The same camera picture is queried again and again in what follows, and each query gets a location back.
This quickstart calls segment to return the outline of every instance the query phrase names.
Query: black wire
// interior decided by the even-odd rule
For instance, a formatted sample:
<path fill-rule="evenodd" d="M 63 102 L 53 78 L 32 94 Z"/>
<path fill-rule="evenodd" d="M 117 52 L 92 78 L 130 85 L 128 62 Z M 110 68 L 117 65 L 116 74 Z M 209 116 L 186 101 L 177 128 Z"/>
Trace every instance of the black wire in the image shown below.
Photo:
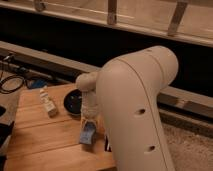
<path fill-rule="evenodd" d="M 1 82 L 1 80 L 3 78 L 3 74 L 4 74 L 4 61 L 2 59 L 0 82 Z"/>
<path fill-rule="evenodd" d="M 25 84 L 25 78 L 20 75 L 12 75 L 12 76 L 9 76 L 9 77 L 6 77 L 3 79 L 3 73 L 4 73 L 4 60 L 3 59 L 2 59 L 1 70 L 2 71 L 1 71 L 1 76 L 0 76 L 0 93 L 2 93 L 2 94 L 13 93 L 13 92 L 17 91 L 18 89 L 20 89 Z M 20 79 L 21 83 L 13 89 L 4 88 L 5 83 L 12 79 Z"/>
<path fill-rule="evenodd" d="M 21 80 L 21 83 L 13 88 L 13 89 L 5 89 L 4 88 L 4 84 L 12 79 L 20 79 Z M 13 93 L 15 91 L 17 91 L 18 89 L 20 89 L 23 85 L 25 84 L 25 78 L 20 76 L 20 75 L 12 75 L 12 76 L 9 76 L 9 77 L 6 77 L 5 79 L 3 79 L 1 82 L 0 82 L 0 92 L 2 94 L 10 94 L 10 93 Z"/>
<path fill-rule="evenodd" d="M 0 75 L 0 93 L 2 93 L 2 94 L 13 93 L 13 92 L 17 91 L 18 89 L 20 89 L 24 85 L 26 85 L 26 87 L 28 89 L 30 89 L 30 82 L 36 81 L 38 79 L 42 79 L 42 80 L 46 80 L 46 81 L 54 82 L 54 83 L 56 83 L 56 81 L 57 81 L 57 80 L 48 79 L 48 78 L 42 77 L 42 76 L 26 77 L 26 75 L 25 75 L 26 73 L 21 72 L 21 66 L 14 70 L 10 67 L 10 61 L 7 61 L 7 67 L 9 69 L 9 71 L 16 73 L 16 74 L 3 79 L 4 59 L 2 59 L 2 66 L 1 66 L 2 71 L 1 71 L 1 75 Z M 13 89 L 4 88 L 5 83 L 7 83 L 8 81 L 11 81 L 12 79 L 19 79 L 19 80 L 21 80 L 21 82 L 17 87 L 15 87 Z"/>

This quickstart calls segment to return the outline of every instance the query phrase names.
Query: wood grain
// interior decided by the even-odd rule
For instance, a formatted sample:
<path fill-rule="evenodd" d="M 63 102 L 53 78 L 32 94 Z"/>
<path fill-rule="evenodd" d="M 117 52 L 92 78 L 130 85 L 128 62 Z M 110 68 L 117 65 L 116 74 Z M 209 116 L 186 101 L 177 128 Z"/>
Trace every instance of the wood grain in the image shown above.
<path fill-rule="evenodd" d="M 6 171 L 103 170 L 115 166 L 112 153 L 104 151 L 103 135 L 92 147 L 78 144 L 80 119 L 63 107 L 74 84 L 48 87 L 59 114 L 49 118 L 39 99 L 39 89 L 21 92 Z"/>

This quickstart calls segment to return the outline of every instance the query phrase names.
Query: blue object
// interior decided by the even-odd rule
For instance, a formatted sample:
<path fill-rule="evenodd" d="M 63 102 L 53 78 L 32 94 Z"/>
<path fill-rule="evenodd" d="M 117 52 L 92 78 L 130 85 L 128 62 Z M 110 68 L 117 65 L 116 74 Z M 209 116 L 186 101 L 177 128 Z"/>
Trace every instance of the blue object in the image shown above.
<path fill-rule="evenodd" d="M 47 85 L 47 83 L 46 83 L 44 80 L 38 79 L 38 80 L 35 80 L 35 81 L 29 86 L 29 89 L 42 88 L 42 87 L 44 87 L 45 85 Z"/>
<path fill-rule="evenodd" d="M 80 134 L 80 144 L 91 145 L 93 135 L 96 132 L 96 126 L 93 122 L 86 122 Z"/>

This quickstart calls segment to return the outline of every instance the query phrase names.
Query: black cable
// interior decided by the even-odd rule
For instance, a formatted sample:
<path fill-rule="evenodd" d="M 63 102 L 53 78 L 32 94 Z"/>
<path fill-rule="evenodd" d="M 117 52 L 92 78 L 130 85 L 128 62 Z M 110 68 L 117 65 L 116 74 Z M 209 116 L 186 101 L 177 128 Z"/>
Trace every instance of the black cable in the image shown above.
<path fill-rule="evenodd" d="M 7 67 L 8 67 L 8 70 L 10 72 L 15 73 L 15 75 L 8 76 L 8 77 L 6 77 L 6 78 L 3 79 L 5 59 L 6 59 L 6 57 L 2 59 L 2 66 L 1 66 L 2 71 L 1 71 L 1 75 L 0 75 L 0 93 L 2 93 L 2 94 L 13 93 L 13 92 L 17 91 L 18 89 L 20 89 L 24 85 L 26 85 L 26 87 L 28 89 L 30 89 L 30 82 L 31 81 L 36 81 L 36 80 L 39 80 L 39 79 L 46 80 L 46 81 L 53 82 L 53 83 L 56 83 L 56 81 L 57 81 L 54 78 L 53 79 L 48 79 L 48 78 L 42 77 L 42 76 L 27 77 L 26 73 L 29 72 L 29 71 L 28 70 L 26 71 L 26 69 L 24 67 L 22 67 L 22 66 L 19 66 L 16 69 L 12 69 L 10 67 L 11 60 L 6 60 Z M 21 80 L 20 84 L 17 87 L 13 88 L 13 89 L 6 89 L 4 85 L 8 81 L 11 81 L 13 79 L 19 79 L 19 80 Z"/>
<path fill-rule="evenodd" d="M 0 82 L 1 82 L 1 80 L 3 78 L 3 74 L 4 74 L 4 61 L 2 59 Z"/>
<path fill-rule="evenodd" d="M 3 73 L 4 73 L 4 59 L 2 59 L 2 67 L 1 67 L 1 75 L 0 75 L 0 93 L 2 94 L 10 94 L 13 93 L 15 91 L 17 91 L 18 89 L 20 89 L 24 84 L 25 84 L 25 78 L 23 76 L 20 75 L 12 75 L 9 77 L 6 77 L 3 79 Z M 21 83 L 13 88 L 13 89 L 6 89 L 4 88 L 5 83 L 7 83 L 8 81 L 12 80 L 12 79 L 20 79 Z"/>
<path fill-rule="evenodd" d="M 13 88 L 13 89 L 5 89 L 4 88 L 4 84 L 12 79 L 20 79 L 21 80 L 21 83 Z M 6 77 L 5 79 L 3 79 L 1 82 L 0 82 L 0 92 L 2 94 L 10 94 L 10 93 L 13 93 L 15 91 L 17 91 L 18 89 L 20 89 L 23 85 L 25 84 L 25 78 L 20 76 L 20 75 L 11 75 L 9 77 Z"/>

